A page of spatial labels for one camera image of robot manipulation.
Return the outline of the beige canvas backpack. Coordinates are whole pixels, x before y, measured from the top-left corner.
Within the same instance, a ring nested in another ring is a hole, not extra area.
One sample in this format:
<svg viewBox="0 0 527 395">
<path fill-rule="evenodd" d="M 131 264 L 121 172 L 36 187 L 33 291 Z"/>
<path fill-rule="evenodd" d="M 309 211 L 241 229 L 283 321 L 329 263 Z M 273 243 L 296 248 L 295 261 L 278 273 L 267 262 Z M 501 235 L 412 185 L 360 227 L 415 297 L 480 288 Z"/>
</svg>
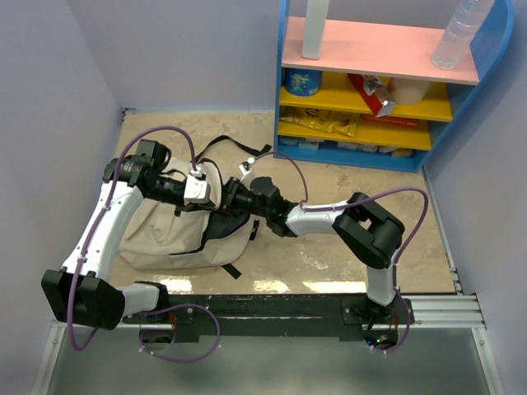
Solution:
<svg viewBox="0 0 527 395">
<path fill-rule="evenodd" d="M 144 200 L 133 214 L 118 256 L 136 270 L 163 271 L 231 266 L 253 241 L 259 220 L 248 213 L 220 211 L 174 215 L 168 203 Z"/>
</svg>

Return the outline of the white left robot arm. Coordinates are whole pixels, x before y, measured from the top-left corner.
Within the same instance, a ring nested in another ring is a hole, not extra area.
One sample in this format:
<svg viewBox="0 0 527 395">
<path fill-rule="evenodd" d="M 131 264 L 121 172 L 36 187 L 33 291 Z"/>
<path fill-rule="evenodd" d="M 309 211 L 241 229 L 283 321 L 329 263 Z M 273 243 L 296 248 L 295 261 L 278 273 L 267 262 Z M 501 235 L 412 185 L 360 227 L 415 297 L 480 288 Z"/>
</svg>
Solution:
<svg viewBox="0 0 527 395">
<path fill-rule="evenodd" d="M 112 330 L 134 314 L 153 323 L 169 317 L 165 286 L 144 281 L 118 289 L 109 277 L 128 223 L 144 200 L 177 211 L 212 207 L 205 168 L 192 164 L 183 180 L 173 180 L 163 173 L 170 155 L 168 147 L 142 139 L 133 155 L 122 153 L 105 167 L 99 201 L 82 237 L 60 269 L 46 271 L 41 280 L 57 320 Z"/>
</svg>

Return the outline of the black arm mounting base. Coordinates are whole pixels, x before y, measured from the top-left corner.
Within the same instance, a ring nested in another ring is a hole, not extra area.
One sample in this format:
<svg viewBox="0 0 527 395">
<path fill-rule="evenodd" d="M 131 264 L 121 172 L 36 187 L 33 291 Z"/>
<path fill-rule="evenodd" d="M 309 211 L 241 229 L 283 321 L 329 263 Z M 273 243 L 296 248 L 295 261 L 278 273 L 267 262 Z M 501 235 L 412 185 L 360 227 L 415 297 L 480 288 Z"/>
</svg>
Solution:
<svg viewBox="0 0 527 395">
<path fill-rule="evenodd" d="M 152 338 L 197 342 L 201 337 L 336 337 L 393 345 L 396 330 L 415 322 L 410 300 L 396 298 L 393 314 L 363 317 L 366 294 L 169 295 L 169 313 L 124 319 Z"/>
</svg>

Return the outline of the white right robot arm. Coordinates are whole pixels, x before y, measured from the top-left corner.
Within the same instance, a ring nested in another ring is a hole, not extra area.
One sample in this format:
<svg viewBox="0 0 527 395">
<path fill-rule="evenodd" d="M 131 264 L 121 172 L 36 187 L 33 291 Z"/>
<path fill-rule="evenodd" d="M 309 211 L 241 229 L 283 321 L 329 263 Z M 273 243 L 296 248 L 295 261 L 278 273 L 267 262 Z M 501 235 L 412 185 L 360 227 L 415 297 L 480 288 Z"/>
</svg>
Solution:
<svg viewBox="0 0 527 395">
<path fill-rule="evenodd" d="M 366 265 L 366 302 L 360 311 L 376 323 L 396 313 L 393 262 L 403 244 L 403 223 L 364 193 L 329 206 L 290 202 L 269 177 L 257 177 L 248 187 L 231 178 L 222 187 L 221 209 L 265 219 L 277 236 L 336 235 Z"/>
</svg>

